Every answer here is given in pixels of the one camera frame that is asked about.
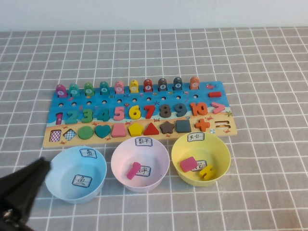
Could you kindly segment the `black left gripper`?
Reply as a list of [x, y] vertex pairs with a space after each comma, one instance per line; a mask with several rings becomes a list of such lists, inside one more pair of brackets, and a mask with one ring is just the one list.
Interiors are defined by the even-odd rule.
[[43, 157], [0, 179], [0, 230], [27, 231], [34, 200], [51, 163]]

